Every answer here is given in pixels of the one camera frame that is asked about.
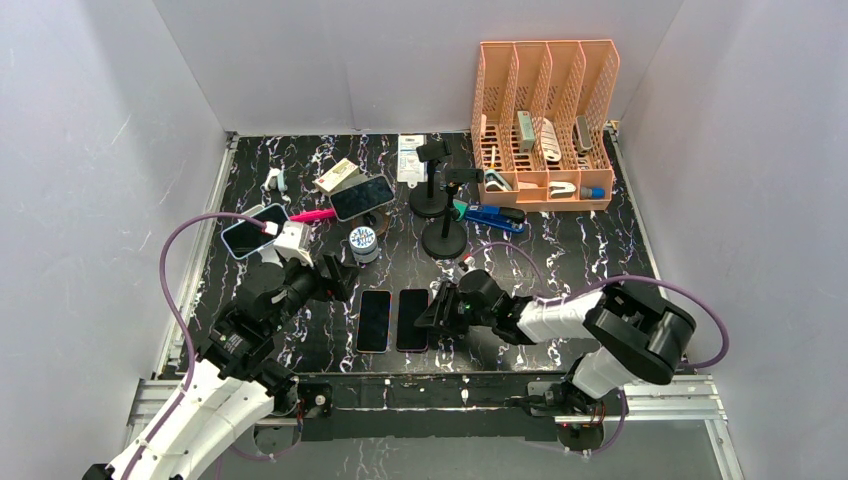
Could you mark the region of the white cardboard box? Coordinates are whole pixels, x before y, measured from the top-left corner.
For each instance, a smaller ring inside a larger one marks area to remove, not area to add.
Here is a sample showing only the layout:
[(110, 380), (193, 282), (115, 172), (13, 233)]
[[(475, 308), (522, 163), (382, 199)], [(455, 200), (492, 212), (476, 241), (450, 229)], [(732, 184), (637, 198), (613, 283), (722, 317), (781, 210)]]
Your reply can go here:
[(358, 164), (343, 158), (313, 181), (313, 185), (323, 194), (330, 195), (347, 180), (359, 175)]

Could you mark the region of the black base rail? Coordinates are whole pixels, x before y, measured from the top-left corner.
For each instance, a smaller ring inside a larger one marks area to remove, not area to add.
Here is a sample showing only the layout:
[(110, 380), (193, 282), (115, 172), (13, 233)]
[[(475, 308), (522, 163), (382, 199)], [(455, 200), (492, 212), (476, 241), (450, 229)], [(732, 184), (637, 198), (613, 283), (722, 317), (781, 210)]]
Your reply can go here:
[(635, 381), (593, 400), (551, 373), (316, 374), (298, 377), (258, 426), (298, 426), (313, 442), (522, 437), (582, 454), (610, 446), (626, 420), (700, 420), (715, 407), (714, 386), (698, 375)]

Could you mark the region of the blue stapler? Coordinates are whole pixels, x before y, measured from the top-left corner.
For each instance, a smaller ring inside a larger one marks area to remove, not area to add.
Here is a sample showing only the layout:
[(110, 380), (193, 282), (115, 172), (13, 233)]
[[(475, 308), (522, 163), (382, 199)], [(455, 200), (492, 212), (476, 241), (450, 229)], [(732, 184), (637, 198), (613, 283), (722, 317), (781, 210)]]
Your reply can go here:
[(526, 213), (521, 209), (485, 204), (469, 204), (462, 217), (471, 222), (486, 225), (510, 233), (525, 230)]

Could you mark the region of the white phone stand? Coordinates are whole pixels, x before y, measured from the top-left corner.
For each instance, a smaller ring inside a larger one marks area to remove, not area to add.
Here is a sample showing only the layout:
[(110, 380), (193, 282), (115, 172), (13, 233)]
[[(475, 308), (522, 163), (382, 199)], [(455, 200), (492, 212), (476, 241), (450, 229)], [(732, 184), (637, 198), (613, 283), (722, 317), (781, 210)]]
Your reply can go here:
[[(281, 204), (256, 205), (251, 207), (245, 214), (263, 222), (271, 222), (278, 225), (281, 230), (282, 223), (287, 219), (285, 210)], [(234, 233), (233, 256), (239, 261), (246, 261), (254, 253), (268, 247), (275, 240), (276, 234), (264, 233), (249, 222), (239, 225), (239, 232)]]

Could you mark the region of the purple smartphone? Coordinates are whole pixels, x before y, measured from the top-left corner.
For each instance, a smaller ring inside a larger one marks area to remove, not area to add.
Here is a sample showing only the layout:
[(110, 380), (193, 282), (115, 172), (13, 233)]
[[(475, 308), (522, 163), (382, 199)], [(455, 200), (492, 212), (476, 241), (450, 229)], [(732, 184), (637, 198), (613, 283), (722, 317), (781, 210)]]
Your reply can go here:
[(366, 290), (360, 299), (356, 351), (363, 354), (385, 353), (388, 348), (391, 293)]

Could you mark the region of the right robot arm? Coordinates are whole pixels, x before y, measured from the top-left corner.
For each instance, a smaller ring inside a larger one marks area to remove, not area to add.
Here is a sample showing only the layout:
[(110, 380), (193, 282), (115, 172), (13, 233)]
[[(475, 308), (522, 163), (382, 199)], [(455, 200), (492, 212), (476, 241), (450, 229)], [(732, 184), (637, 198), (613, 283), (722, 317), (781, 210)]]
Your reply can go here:
[(694, 318), (660, 294), (642, 288), (644, 278), (610, 278), (583, 294), (543, 299), (511, 296), (484, 270), (443, 282), (414, 321), (431, 334), (456, 337), (488, 327), (511, 345), (592, 338), (598, 350), (583, 355), (563, 383), (565, 405), (590, 413), (603, 396), (633, 380), (667, 385), (696, 330)]

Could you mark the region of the blue capped tube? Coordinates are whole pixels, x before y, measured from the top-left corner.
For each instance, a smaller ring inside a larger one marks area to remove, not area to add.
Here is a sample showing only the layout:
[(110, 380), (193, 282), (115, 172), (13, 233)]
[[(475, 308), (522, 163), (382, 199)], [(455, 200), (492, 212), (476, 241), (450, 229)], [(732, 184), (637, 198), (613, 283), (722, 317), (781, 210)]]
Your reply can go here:
[(606, 196), (606, 191), (600, 187), (581, 187), (580, 198), (582, 200), (597, 200), (603, 199)]

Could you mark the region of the grey item in organizer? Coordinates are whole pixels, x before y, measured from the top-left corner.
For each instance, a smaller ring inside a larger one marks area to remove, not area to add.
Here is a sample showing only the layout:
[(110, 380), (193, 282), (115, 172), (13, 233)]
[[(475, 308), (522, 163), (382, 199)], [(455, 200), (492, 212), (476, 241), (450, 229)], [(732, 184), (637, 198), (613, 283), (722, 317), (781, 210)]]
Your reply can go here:
[(529, 111), (516, 111), (516, 132), (518, 138), (518, 151), (520, 153), (529, 153), (536, 142), (536, 135), (533, 126), (533, 118)]

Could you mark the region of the smartphone on back stand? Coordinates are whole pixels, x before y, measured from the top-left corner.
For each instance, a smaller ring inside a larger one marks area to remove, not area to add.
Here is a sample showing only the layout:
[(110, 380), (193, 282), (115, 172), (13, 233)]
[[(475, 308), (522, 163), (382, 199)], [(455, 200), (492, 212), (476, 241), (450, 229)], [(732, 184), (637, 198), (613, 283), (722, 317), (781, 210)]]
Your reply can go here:
[(329, 196), (339, 221), (349, 221), (384, 206), (395, 199), (395, 191), (384, 175), (370, 177)]

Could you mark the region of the light blue smartphone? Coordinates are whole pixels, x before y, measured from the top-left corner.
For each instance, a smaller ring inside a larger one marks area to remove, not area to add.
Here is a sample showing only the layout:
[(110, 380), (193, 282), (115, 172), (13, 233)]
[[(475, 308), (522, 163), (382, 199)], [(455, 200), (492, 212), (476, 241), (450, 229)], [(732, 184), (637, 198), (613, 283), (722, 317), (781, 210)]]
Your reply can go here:
[(277, 226), (277, 230), (275, 233), (267, 233), (246, 221), (239, 221), (225, 228), (220, 234), (221, 240), (229, 254), (236, 260), (244, 260), (249, 255), (271, 245), (288, 220), (284, 207), (278, 203), (263, 207), (251, 214), (251, 217), (261, 222), (271, 222)]

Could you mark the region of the black smartphone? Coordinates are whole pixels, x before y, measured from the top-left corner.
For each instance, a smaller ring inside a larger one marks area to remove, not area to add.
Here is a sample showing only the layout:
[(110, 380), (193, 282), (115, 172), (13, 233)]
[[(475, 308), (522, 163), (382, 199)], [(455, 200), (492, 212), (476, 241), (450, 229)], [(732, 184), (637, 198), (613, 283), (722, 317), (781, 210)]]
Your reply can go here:
[(427, 330), (415, 321), (429, 306), (430, 295), (426, 289), (402, 290), (399, 295), (396, 349), (404, 353), (420, 353), (428, 349)]

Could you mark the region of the dark item in organizer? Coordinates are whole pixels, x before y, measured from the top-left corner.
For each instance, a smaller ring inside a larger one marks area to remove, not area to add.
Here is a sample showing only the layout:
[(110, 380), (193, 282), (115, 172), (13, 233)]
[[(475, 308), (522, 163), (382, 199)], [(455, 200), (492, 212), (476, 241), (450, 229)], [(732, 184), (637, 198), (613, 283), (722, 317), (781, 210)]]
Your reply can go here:
[(592, 134), (585, 115), (578, 115), (575, 117), (573, 141), (575, 151), (578, 155), (586, 155), (593, 148)]

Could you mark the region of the white teal clip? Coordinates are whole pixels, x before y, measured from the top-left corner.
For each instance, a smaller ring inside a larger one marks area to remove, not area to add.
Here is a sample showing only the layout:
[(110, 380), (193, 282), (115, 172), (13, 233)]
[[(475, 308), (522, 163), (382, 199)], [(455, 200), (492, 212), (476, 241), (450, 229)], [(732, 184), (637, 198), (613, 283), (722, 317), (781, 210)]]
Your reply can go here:
[(269, 170), (261, 190), (262, 198), (268, 202), (271, 200), (281, 200), (283, 203), (290, 202), (290, 197), (287, 194), (285, 171), (281, 168)]

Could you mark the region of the white item in organizer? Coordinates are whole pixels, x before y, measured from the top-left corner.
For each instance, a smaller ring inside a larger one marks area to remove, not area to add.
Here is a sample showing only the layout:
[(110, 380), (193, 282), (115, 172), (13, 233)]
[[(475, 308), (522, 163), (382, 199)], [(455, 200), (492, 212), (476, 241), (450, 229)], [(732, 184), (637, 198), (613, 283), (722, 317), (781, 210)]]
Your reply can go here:
[(562, 150), (556, 135), (555, 127), (547, 118), (543, 119), (540, 144), (543, 158), (546, 163), (557, 164), (562, 160)]

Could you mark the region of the white blister pack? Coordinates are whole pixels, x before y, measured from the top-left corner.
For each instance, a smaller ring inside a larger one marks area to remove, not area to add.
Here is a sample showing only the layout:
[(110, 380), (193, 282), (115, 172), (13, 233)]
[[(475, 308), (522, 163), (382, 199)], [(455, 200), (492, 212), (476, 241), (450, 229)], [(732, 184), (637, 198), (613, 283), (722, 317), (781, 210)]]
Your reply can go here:
[(405, 183), (410, 189), (426, 181), (426, 166), (419, 160), (417, 148), (423, 146), (426, 136), (399, 135), (397, 154), (397, 182)]

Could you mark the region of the pink marker pen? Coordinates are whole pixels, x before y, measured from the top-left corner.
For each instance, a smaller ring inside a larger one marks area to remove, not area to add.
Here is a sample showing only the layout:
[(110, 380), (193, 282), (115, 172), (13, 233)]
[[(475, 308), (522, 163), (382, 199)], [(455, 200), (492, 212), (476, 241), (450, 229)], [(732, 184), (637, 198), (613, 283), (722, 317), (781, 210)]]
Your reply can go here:
[(300, 222), (300, 223), (313, 223), (322, 220), (330, 220), (336, 219), (336, 212), (334, 209), (319, 209), (319, 210), (311, 210), (305, 211), (299, 214), (294, 214), (289, 217), (289, 220), (292, 222)]

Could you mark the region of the orange file organizer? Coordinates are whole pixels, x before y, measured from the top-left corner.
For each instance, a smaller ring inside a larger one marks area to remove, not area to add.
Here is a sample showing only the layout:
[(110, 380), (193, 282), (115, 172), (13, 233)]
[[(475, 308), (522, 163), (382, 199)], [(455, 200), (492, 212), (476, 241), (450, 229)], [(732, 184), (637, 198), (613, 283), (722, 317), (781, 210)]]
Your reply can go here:
[[(479, 47), (471, 141), (474, 164), (486, 173), (483, 202), (529, 212), (603, 211), (612, 200), (615, 173), (604, 146), (604, 129), (620, 67), (610, 39), (492, 41)], [(529, 111), (536, 142), (518, 151), (516, 111)], [(578, 155), (575, 117), (585, 115), (593, 148)], [(549, 119), (562, 150), (545, 162), (540, 144)], [(582, 200), (581, 187), (600, 187), (603, 199)]]

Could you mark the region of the green small box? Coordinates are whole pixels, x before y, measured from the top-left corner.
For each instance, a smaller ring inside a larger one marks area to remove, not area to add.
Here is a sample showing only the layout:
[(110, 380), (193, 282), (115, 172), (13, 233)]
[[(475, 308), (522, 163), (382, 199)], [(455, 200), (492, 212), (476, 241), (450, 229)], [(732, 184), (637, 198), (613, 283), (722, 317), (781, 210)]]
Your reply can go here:
[(453, 210), (452, 210), (452, 219), (454, 221), (461, 221), (465, 218), (466, 211), (468, 208), (468, 204), (461, 200), (453, 201)]

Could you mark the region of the black phone stand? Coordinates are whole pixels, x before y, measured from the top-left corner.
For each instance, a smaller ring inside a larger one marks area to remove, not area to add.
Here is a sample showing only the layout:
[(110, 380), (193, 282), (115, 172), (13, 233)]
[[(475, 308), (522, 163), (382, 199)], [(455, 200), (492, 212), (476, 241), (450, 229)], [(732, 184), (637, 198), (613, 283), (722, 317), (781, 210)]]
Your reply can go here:
[(419, 162), (426, 167), (426, 182), (411, 190), (408, 204), (418, 217), (437, 218), (443, 212), (447, 194), (436, 185), (436, 167), (452, 154), (452, 150), (447, 141), (433, 140), (418, 146), (416, 154)]
[(456, 259), (465, 250), (468, 242), (467, 231), (464, 227), (453, 227), (455, 205), (453, 203), (459, 189), (469, 183), (481, 183), (484, 173), (479, 168), (448, 169), (446, 174), (445, 192), (447, 200), (442, 214), (442, 221), (427, 224), (420, 238), (423, 250), (433, 259)]

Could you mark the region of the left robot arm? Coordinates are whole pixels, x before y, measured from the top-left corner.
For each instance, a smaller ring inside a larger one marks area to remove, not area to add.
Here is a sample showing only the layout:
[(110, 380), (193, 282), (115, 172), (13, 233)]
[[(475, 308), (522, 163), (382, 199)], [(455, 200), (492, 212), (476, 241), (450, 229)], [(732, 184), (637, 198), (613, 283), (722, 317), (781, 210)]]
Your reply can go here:
[(310, 301), (348, 301), (359, 270), (326, 254), (249, 269), (218, 312), (173, 394), (122, 453), (86, 479), (197, 479), (249, 427), (299, 409), (298, 383), (271, 356), (274, 338)]

